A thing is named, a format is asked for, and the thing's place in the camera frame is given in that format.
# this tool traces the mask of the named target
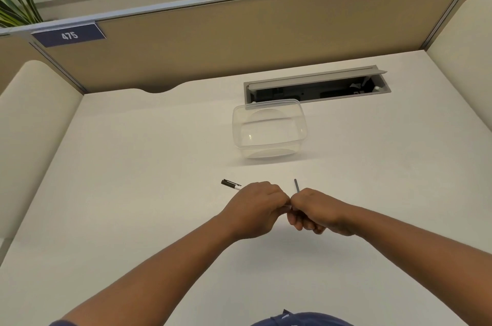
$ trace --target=person's left hand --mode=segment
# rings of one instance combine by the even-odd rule
[[[290,210],[289,197],[268,181],[244,186],[218,214],[237,239],[255,238],[272,230],[280,215]]]

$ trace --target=person's right arm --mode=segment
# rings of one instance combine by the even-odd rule
[[[492,325],[492,254],[316,190],[302,190],[291,203],[287,218],[297,230],[360,236],[464,322]]]

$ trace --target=plastic container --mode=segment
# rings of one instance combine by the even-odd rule
[[[232,136],[245,158],[269,158],[298,152],[308,128],[298,100],[270,100],[237,106]]]

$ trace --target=white desk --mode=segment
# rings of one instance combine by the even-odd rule
[[[2,324],[44,325],[218,213],[227,178],[293,178],[492,251],[492,133],[424,51],[292,68],[377,64],[392,92],[303,104],[290,158],[246,161],[232,143],[243,81],[283,72],[84,96],[0,268]],[[196,186],[188,187],[189,180]],[[357,237],[297,232],[285,218],[228,249],[168,325],[248,326],[317,311],[356,326],[464,323]]]

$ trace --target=forearm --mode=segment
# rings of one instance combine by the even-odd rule
[[[213,261],[234,242],[214,217],[72,311],[77,326],[161,326]]]
[[[492,324],[492,255],[356,207],[354,232],[470,326]]]

